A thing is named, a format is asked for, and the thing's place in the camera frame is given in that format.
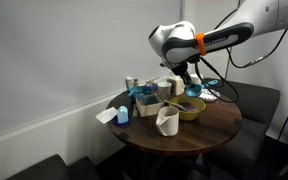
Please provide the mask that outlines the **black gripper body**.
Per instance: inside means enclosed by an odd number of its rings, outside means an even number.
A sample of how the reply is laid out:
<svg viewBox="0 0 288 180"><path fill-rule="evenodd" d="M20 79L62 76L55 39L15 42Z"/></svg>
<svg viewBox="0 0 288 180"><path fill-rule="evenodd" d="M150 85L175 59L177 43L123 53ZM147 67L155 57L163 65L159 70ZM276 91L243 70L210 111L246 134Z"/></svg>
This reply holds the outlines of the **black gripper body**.
<svg viewBox="0 0 288 180"><path fill-rule="evenodd" d="M187 71L188 69L188 65L186 62L178 65L177 67L172 69L172 72L177 75L180 76L183 79L183 82L185 84L190 84L191 83L191 78L190 78L190 74Z"/></svg>

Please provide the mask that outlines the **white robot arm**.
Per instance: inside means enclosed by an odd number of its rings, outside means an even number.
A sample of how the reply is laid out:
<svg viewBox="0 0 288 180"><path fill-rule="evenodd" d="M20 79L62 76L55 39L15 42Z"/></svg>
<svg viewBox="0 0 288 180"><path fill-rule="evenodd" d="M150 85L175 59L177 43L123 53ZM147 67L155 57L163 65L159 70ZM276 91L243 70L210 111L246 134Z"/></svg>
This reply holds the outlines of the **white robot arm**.
<svg viewBox="0 0 288 180"><path fill-rule="evenodd" d="M195 34L188 21L157 26L149 35L161 65L191 83L188 62L199 56L241 44L251 37L288 28L288 0L245 0L223 25L207 33Z"/></svg>

